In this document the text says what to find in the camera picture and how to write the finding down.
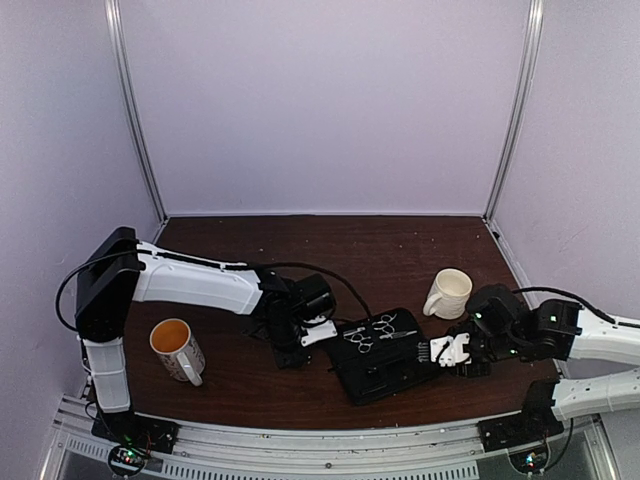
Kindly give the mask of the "silver plain hair scissors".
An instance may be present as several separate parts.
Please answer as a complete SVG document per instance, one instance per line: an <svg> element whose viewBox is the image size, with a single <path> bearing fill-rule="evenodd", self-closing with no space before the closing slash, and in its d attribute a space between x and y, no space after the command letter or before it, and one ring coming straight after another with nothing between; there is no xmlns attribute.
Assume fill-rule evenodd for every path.
<svg viewBox="0 0 640 480"><path fill-rule="evenodd" d="M373 347L372 337L367 334L365 327L345 331L342 334L342 338L354 344L360 354L369 353Z"/></svg>

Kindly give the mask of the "black zip tool case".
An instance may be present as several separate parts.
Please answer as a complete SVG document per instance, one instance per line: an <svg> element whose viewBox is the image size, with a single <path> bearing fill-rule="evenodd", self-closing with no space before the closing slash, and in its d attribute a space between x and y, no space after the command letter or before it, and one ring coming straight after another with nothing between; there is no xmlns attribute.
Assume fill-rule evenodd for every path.
<svg viewBox="0 0 640 480"><path fill-rule="evenodd" d="M396 314L394 327L397 331L417 330L418 333L401 339L381 340L373 330L372 323L382 314ZM365 327L372 337L373 347L367 354L360 354L357 347L345 341L345 331ZM417 385L432 381L443 373L434 364L417 361L417 345L427 341L412 313L397 308L376 315L371 320L361 320L337 328L337 336L322 343L329 356L349 400L357 405L367 405L392 396Z"/></svg>

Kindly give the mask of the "silver thinning scissors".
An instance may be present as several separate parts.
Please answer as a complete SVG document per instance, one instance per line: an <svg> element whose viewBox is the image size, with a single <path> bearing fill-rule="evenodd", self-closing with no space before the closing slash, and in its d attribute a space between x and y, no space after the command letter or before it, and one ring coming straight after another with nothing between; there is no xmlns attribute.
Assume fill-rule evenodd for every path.
<svg viewBox="0 0 640 480"><path fill-rule="evenodd" d="M394 327L396 314L382 314L378 320L372 323L372 327L376 335L381 340L391 340L397 337Z"/></svg>

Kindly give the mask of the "black hair clip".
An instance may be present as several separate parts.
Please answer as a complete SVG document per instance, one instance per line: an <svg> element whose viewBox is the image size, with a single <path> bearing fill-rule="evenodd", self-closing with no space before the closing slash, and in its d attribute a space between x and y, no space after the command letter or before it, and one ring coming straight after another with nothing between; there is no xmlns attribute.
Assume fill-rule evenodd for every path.
<svg viewBox="0 0 640 480"><path fill-rule="evenodd" d="M392 339L401 339L401 338L409 337L409 336L411 336L411 335L415 335L415 334L417 334L417 333L418 333L418 331L417 331L417 330L397 331L397 332L392 333L392 334L390 335L390 337L389 337L389 338L392 338Z"/></svg>

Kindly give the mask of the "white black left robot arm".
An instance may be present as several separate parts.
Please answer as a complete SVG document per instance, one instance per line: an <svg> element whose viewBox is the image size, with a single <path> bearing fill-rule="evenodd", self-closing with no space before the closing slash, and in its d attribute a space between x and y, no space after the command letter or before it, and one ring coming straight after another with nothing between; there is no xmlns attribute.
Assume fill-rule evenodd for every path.
<svg viewBox="0 0 640 480"><path fill-rule="evenodd" d="M266 323L282 351L300 347L302 326L320 315L308 284L258 264L229 263L171 252L119 227L81 266L73 321L64 326L85 346L106 429L123 444L137 442L144 424L131 409L123 337L134 302L210 307Z"/></svg>

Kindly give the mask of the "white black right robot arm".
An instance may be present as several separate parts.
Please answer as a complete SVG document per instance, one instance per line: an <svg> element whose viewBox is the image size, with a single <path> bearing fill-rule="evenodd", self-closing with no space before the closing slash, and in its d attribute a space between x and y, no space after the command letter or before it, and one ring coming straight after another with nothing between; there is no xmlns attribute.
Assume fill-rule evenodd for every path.
<svg viewBox="0 0 640 480"><path fill-rule="evenodd" d="M553 359L629 365L621 373L532 383L523 412L513 419L519 440L535 440L557 421L639 406L639 322L611 316L583 298L548 288L550 299L531 309L503 284L478 290L466 303L467 320L448 330L432 358L460 376L483 376L491 364Z"/></svg>

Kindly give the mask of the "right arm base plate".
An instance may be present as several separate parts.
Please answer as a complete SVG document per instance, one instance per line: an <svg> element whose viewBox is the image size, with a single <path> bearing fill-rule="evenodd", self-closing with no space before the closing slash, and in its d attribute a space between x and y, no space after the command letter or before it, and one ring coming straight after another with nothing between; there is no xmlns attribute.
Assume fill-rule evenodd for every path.
<svg viewBox="0 0 640 480"><path fill-rule="evenodd" d="M554 417L529 417L522 413L484 420L478 423L485 452L510 449L542 442L545 438L564 432L564 425Z"/></svg>

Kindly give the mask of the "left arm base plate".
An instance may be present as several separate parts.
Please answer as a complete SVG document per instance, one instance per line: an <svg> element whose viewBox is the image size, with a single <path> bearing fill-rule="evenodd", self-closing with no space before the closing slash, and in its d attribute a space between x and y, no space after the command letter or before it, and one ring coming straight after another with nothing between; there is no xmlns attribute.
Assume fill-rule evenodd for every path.
<svg viewBox="0 0 640 480"><path fill-rule="evenodd" d="M91 400L96 407L91 428L93 436L133 447L146 454L173 452L179 431L177 423L139 415L132 408L120 413L106 413L96 395Z"/></svg>

